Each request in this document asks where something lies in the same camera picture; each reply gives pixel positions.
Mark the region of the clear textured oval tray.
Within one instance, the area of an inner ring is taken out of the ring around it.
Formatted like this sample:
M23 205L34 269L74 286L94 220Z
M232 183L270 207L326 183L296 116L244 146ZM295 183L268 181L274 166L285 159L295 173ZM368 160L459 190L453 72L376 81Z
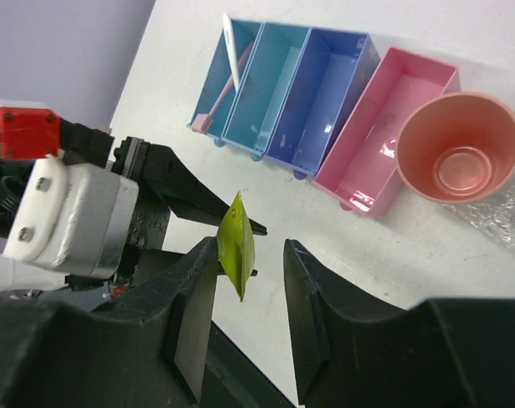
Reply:
M501 190L482 201L444 207L515 256L515 173Z

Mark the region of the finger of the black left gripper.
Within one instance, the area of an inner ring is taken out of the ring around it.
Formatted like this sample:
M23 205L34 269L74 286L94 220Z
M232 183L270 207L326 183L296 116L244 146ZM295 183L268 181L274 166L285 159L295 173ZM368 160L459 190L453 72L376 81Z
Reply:
M178 218L218 227L229 204L209 190L166 145L128 137L114 149L112 171L139 186L129 238L163 235L167 212Z
M108 293L127 293L174 265L183 253L125 246L118 270L110 278L67 275L65 289L86 292L106 286Z

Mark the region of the orange plastic cup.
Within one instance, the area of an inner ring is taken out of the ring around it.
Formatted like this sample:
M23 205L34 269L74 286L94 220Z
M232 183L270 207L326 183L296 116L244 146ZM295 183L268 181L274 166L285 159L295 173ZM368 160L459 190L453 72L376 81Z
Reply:
M487 94L446 94L405 122L395 159L405 184L429 201L482 201L515 174L515 112Z

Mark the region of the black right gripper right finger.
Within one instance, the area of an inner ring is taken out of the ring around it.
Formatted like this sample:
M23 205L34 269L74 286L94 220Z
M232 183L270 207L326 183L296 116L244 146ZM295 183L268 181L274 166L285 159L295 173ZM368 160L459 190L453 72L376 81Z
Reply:
M515 298L401 309L299 241L283 270L297 398L307 407L515 407Z

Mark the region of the pink drawer box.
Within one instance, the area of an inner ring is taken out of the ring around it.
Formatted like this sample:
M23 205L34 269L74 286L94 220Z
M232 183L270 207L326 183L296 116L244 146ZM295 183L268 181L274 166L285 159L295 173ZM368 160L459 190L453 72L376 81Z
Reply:
M395 148L408 118L461 89L457 66L389 48L314 177L341 207L380 218L401 190Z

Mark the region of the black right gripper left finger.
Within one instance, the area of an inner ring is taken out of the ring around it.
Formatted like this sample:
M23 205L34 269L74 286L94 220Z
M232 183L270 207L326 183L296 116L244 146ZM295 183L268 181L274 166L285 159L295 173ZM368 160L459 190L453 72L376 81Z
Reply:
M0 407L197 407L218 246L84 311L0 298Z

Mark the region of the purple drawer box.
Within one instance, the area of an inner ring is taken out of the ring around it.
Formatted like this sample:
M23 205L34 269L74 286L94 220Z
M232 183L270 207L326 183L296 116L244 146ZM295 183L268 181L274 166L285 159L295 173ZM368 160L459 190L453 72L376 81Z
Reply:
M312 28L265 156L314 177L379 62L370 34Z

